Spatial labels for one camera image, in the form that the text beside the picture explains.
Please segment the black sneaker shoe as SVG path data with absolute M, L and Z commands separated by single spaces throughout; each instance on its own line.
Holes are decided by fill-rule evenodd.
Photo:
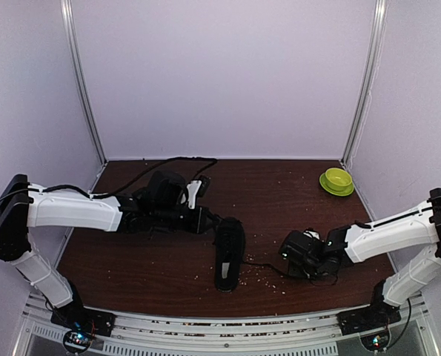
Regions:
M 215 287 L 221 292 L 232 292 L 239 282 L 239 273 L 245 253 L 245 230 L 234 217 L 224 218 L 216 229 Z

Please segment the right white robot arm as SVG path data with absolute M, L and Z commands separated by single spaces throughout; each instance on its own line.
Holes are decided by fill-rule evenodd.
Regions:
M 291 231 L 279 248 L 302 277 L 318 280 L 335 275 L 343 266 L 414 245 L 423 250 L 374 289 L 375 301 L 363 311 L 366 325 L 376 328 L 412 294 L 441 273 L 441 188 L 417 206 L 367 223 L 356 222 L 328 232 L 321 240 L 313 231 Z

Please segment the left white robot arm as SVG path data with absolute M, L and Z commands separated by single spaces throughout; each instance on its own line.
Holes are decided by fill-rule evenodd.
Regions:
M 131 194 L 89 194 L 76 186 L 45 188 L 17 174 L 0 197 L 0 260 L 10 263 L 73 329 L 90 321 L 76 287 L 61 276 L 31 243 L 30 228 L 59 226 L 136 234 L 166 229 L 202 234 L 218 217 L 198 204 L 210 180 L 190 182 L 172 171 L 157 171 Z

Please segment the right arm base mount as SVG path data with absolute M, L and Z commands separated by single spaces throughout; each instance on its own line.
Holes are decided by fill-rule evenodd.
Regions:
M 401 321 L 399 310 L 372 311 L 369 307 L 343 311 L 337 315 L 342 335 L 359 334 L 370 352 L 383 352 L 391 345 L 389 326 Z

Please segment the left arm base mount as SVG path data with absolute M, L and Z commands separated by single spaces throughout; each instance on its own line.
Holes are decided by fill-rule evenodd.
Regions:
M 113 313 L 85 309 L 78 321 L 70 321 L 69 317 L 54 310 L 50 322 L 67 328 L 62 345 L 67 352 L 75 355 L 86 352 L 98 336 L 111 336 L 115 320 Z

